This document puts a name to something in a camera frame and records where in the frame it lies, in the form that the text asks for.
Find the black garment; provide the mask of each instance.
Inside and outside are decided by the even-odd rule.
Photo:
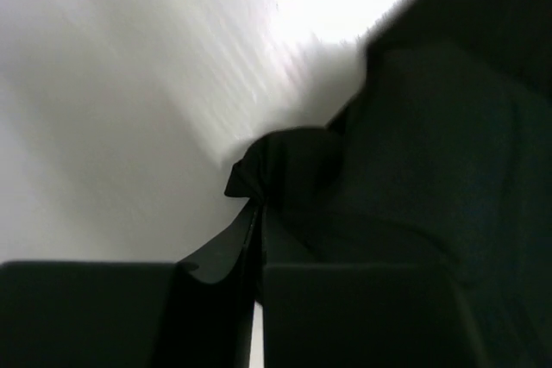
[[[493,363],[543,364],[552,109],[449,42],[387,50],[368,79],[339,131],[255,142],[226,194],[268,200],[320,262],[444,264]]]

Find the white surface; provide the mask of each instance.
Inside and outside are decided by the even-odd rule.
[[[0,262],[191,253],[245,146],[325,123],[397,1],[0,0]]]

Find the dark fabric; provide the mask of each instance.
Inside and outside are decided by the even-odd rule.
[[[443,263],[493,363],[545,364],[552,252],[530,246],[552,231],[546,99],[453,43],[427,42],[375,56],[339,125],[258,140],[226,194],[268,200],[320,262]],[[530,309],[529,291],[540,297]]]

